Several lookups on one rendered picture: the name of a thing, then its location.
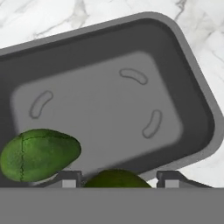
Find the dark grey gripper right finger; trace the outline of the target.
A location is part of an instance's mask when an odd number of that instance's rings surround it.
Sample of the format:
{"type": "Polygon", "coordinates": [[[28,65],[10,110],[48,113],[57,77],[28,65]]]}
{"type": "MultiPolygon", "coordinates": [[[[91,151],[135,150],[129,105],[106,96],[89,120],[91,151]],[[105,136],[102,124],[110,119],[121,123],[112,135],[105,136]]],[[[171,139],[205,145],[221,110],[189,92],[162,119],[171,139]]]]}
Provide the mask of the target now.
{"type": "Polygon", "coordinates": [[[201,184],[184,176],[180,171],[158,171],[157,188],[209,188],[209,185],[201,184]]]}

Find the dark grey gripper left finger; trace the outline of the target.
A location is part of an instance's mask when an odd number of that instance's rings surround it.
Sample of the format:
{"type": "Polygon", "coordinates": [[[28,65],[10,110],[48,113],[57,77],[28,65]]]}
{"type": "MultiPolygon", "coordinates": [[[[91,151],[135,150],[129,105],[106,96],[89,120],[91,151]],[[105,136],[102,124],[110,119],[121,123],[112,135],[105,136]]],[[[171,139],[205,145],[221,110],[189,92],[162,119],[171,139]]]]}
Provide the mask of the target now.
{"type": "Polygon", "coordinates": [[[60,171],[53,179],[38,185],[51,188],[77,188],[81,186],[81,171],[60,171]]]}

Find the green lime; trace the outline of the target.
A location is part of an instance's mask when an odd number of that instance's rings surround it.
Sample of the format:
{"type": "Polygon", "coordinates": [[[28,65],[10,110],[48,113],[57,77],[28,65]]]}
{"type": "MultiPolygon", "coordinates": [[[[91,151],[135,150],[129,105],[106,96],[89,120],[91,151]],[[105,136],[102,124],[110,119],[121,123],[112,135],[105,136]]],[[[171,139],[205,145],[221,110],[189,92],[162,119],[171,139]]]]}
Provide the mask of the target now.
{"type": "Polygon", "coordinates": [[[96,188],[151,188],[145,180],[136,174],[119,169],[101,171],[88,180],[84,186],[96,188]]]}

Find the green avocado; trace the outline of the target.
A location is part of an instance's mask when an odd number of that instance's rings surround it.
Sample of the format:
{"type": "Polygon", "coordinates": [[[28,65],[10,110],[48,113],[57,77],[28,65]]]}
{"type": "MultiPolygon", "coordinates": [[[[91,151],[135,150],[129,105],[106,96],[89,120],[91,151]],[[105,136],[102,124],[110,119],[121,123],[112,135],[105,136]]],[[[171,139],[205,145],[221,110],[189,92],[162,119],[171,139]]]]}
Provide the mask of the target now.
{"type": "Polygon", "coordinates": [[[80,142],[53,129],[30,129],[10,140],[0,156],[3,175],[17,182],[37,182],[60,172],[81,154],[80,142]]]}

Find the grey tupperware container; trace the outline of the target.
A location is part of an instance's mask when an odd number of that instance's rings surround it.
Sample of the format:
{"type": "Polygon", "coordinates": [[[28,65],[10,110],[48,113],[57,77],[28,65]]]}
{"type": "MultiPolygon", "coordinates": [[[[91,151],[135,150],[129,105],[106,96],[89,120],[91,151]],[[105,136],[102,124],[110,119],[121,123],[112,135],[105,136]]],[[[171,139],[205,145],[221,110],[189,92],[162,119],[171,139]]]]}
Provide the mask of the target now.
{"type": "Polygon", "coordinates": [[[143,12],[0,50],[0,150],[37,128],[76,137],[85,176],[152,179],[213,155],[224,115],[177,24],[143,12]]]}

